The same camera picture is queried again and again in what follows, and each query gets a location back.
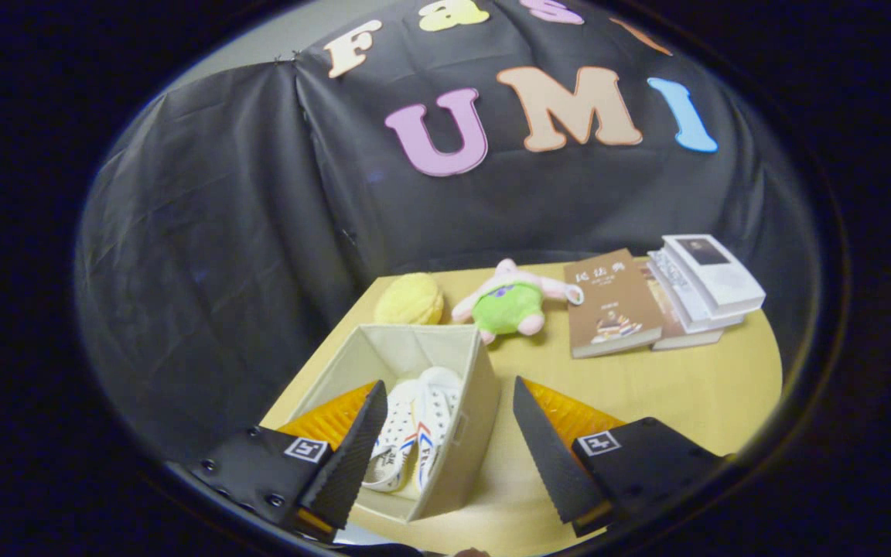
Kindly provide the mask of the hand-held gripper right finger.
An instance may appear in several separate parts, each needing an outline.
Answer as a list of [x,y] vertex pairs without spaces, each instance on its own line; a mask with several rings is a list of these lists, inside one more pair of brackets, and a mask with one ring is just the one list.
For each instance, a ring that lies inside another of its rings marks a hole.
[[560,521],[578,536],[643,518],[724,463],[655,417],[622,421],[521,376],[513,412]]

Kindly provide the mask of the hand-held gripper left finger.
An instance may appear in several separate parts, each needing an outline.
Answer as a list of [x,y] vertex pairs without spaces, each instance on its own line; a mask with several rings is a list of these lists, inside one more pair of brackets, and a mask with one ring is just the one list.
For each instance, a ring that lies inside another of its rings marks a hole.
[[278,429],[250,426],[190,464],[191,477],[262,521],[332,540],[356,503],[387,417],[377,380]]

